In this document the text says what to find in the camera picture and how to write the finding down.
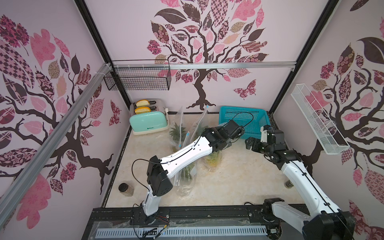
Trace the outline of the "zip bag with blue seal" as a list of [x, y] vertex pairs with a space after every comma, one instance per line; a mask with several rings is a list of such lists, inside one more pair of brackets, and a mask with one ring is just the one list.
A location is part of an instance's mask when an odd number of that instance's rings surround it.
[[222, 152], [213, 152], [204, 157], [203, 163], [209, 172], [215, 172], [222, 162]]

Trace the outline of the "clear zip bag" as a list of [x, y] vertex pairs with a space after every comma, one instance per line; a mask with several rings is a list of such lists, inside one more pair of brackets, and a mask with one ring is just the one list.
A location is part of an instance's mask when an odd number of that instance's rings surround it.
[[[173, 145], [171, 146], [173, 152], [177, 152], [191, 143], [190, 132], [182, 130], [182, 135], [180, 135], [179, 129], [172, 128], [170, 134], [173, 139]], [[178, 172], [173, 180], [173, 184], [177, 188], [177, 194], [180, 197], [188, 196], [195, 186], [196, 178], [196, 163], [191, 163], [187, 167], [183, 168], [180, 172]]]

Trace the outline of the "pineapple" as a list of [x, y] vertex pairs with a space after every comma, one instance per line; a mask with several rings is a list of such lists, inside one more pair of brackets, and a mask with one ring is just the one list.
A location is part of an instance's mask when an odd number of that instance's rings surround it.
[[190, 183], [193, 181], [196, 175], [196, 164], [191, 163], [181, 171], [181, 181], [184, 183]]
[[222, 152], [213, 152], [206, 157], [206, 163], [210, 168], [216, 168], [222, 160]]

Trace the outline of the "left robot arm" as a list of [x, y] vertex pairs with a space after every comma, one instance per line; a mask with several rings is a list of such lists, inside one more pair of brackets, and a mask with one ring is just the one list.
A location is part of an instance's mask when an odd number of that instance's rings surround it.
[[149, 217], [158, 211], [161, 197], [171, 191], [171, 178], [178, 172], [204, 156], [230, 147], [232, 141], [241, 137], [244, 132], [243, 126], [230, 120], [223, 126], [204, 129], [194, 142], [170, 156], [160, 159], [157, 156], [152, 157], [147, 169], [149, 190], [143, 203], [145, 215]]

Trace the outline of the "rear middle zip bag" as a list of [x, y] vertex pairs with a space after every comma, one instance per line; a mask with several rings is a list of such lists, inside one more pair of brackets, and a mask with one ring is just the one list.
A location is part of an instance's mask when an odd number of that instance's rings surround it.
[[208, 116], [208, 108], [207, 107], [203, 113], [199, 116], [199, 118], [193, 123], [190, 128], [190, 142], [197, 140], [203, 131], [209, 127], [209, 116]]

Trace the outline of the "rear left zip bag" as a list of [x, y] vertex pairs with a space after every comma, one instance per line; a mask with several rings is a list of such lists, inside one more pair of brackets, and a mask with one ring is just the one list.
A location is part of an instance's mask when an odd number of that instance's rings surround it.
[[173, 153], [183, 148], [187, 130], [184, 123], [184, 107], [174, 115], [169, 128], [169, 145]]

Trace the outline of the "spice jar right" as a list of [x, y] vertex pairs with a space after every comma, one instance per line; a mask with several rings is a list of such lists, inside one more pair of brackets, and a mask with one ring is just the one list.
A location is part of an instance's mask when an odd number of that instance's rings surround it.
[[284, 186], [287, 188], [287, 189], [291, 189], [294, 187], [294, 185], [292, 184], [292, 182], [290, 180], [286, 181], [284, 183]]

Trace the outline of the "spice jar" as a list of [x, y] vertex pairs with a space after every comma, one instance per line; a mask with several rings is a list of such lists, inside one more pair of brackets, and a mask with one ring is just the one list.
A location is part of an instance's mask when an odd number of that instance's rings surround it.
[[294, 185], [292, 184], [292, 182], [290, 180], [286, 181], [284, 183], [284, 186], [287, 188], [287, 189], [291, 189], [294, 187]]
[[119, 192], [126, 196], [126, 197], [132, 197], [134, 195], [134, 188], [127, 184], [127, 183], [121, 183], [118, 187]]

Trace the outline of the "mint green toaster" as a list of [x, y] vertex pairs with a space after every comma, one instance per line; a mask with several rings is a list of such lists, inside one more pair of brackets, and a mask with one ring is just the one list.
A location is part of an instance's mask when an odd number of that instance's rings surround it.
[[130, 106], [130, 125], [134, 135], [145, 135], [168, 130], [170, 127], [168, 108], [160, 99], [147, 99], [150, 101], [150, 113], [135, 114], [136, 102]]

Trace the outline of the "toast slice front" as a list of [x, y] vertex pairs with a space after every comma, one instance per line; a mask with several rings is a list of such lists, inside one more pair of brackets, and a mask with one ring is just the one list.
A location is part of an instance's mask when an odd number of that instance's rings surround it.
[[138, 107], [135, 109], [135, 114], [144, 114], [144, 113], [150, 113], [152, 110], [149, 107]]

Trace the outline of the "toast slice rear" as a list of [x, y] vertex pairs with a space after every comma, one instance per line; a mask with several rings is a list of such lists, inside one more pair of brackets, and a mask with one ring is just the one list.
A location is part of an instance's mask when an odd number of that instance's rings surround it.
[[139, 108], [139, 107], [144, 107], [144, 106], [148, 106], [150, 105], [150, 101], [148, 100], [140, 100], [140, 101], [137, 101], [136, 102], [136, 107]]

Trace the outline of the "spice jar left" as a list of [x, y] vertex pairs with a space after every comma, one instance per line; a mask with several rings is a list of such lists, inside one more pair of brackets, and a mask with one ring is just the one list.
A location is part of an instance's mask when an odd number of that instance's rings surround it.
[[134, 188], [127, 184], [127, 183], [121, 183], [118, 187], [119, 192], [126, 196], [126, 197], [132, 197], [134, 195]]

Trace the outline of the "aluminium rail back wall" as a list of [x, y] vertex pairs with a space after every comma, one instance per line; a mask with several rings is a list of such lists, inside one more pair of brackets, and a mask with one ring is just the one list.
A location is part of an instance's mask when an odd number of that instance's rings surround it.
[[192, 64], [116, 64], [115, 68], [169, 68], [170, 70], [193, 69], [255, 69], [255, 68], [295, 68], [296, 62], [258, 62], [258, 63], [192, 63]]

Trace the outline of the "aluminium rail wall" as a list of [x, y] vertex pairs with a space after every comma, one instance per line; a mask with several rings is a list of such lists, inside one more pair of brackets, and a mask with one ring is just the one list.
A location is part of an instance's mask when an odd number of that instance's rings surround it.
[[258, 62], [258, 63], [192, 63], [192, 64], [116, 64], [115, 68], [169, 68], [170, 70], [193, 69], [255, 69], [255, 68], [295, 68], [296, 62]]
[[23, 196], [44, 168], [44, 165], [58, 148], [66, 133], [70, 130], [81, 111], [85, 108], [89, 99], [102, 83], [104, 75], [111, 70], [112, 64], [110, 63], [105, 63], [100, 67], [90, 83], [84, 89], [84, 92], [77, 98], [75, 103], [70, 107], [57, 127], [53, 130], [53, 133], [48, 136], [47, 140], [41, 145], [32, 160], [27, 163], [19, 176], [5, 192], [1, 198], [1, 227], [3, 227], [9, 219], [13, 210], [17, 208]]

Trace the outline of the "aluminium rail left wall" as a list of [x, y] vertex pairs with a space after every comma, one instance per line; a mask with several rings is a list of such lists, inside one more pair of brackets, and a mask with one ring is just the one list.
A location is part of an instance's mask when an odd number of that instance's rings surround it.
[[66, 133], [70, 130], [81, 111], [85, 108], [89, 99], [102, 83], [104, 75], [111, 70], [112, 64], [110, 63], [105, 63], [100, 67], [90, 83], [84, 89], [84, 92], [77, 98], [75, 103], [70, 107], [57, 127], [53, 130], [53, 133], [48, 136], [47, 140], [41, 145], [32, 160], [27, 163], [19, 176], [5, 192], [1, 198], [1, 227], [3, 227], [9, 219], [13, 210], [17, 208], [23, 196], [44, 168], [44, 165], [58, 148]]

